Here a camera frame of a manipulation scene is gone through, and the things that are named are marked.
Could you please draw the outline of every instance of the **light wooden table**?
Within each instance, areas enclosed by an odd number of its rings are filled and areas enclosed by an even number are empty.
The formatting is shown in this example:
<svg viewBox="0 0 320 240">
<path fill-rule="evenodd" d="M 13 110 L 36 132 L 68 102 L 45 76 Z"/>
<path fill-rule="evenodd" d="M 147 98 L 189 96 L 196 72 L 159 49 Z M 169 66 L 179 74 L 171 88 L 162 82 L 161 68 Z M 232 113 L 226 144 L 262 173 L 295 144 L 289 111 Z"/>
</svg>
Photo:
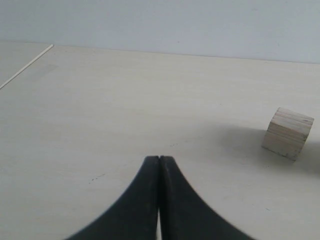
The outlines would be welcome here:
<svg viewBox="0 0 320 240">
<path fill-rule="evenodd" d="M 63 239 L 147 155 L 172 155 L 258 240 L 319 239 L 320 65 L 54 46 L 0 91 L 0 233 Z M 315 118 L 297 162 L 261 148 L 278 107 Z"/>
<path fill-rule="evenodd" d="M 52 46 L 46 43 L 0 41 L 0 89 Z"/>
</svg>

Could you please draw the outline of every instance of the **wooden block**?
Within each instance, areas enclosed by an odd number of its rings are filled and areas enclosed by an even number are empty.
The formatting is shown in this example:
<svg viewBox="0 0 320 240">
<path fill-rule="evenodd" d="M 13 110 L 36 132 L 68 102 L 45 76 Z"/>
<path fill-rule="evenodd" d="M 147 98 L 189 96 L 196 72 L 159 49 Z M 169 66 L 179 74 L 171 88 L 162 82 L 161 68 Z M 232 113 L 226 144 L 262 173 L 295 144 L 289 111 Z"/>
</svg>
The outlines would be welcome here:
<svg viewBox="0 0 320 240">
<path fill-rule="evenodd" d="M 279 107 L 265 133 L 262 147 L 295 161 L 313 122 L 312 117 Z"/>
</svg>

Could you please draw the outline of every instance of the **wooden cube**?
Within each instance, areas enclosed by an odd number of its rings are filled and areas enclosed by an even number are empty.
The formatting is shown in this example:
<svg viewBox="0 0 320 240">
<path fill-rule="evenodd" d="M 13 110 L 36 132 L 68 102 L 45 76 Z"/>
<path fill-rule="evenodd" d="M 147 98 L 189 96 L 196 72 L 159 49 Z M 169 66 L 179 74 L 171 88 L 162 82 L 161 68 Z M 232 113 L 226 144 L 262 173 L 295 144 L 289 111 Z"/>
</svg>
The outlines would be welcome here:
<svg viewBox="0 0 320 240">
<path fill-rule="evenodd" d="M 295 161 L 313 122 L 312 117 L 279 107 L 265 133 L 262 147 Z"/>
</svg>

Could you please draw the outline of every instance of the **white wall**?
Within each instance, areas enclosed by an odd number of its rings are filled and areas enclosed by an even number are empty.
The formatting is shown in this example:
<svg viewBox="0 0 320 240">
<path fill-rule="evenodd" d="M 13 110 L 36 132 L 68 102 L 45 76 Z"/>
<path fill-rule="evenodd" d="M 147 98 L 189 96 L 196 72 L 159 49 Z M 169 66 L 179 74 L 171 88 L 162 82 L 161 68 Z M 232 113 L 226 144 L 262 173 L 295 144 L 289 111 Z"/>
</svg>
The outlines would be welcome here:
<svg viewBox="0 0 320 240">
<path fill-rule="evenodd" d="M 320 1 L 0 0 L 0 40 L 320 63 Z"/>
</svg>

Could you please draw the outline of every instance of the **table surface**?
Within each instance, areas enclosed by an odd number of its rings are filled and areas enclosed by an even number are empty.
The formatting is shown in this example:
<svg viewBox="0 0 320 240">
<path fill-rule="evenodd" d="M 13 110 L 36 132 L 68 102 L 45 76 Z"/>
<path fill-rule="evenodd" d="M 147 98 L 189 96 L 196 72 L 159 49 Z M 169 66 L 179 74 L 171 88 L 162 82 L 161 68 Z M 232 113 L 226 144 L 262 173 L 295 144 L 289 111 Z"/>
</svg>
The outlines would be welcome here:
<svg viewBox="0 0 320 240">
<path fill-rule="evenodd" d="M 0 89 L 51 47 L 46 43 L 0 41 Z"/>
<path fill-rule="evenodd" d="M 320 65 L 54 46 L 0 90 L 0 233 L 63 239 L 147 155 L 258 240 L 319 239 Z M 315 118 L 296 162 L 261 148 L 278 107 Z"/>
</svg>

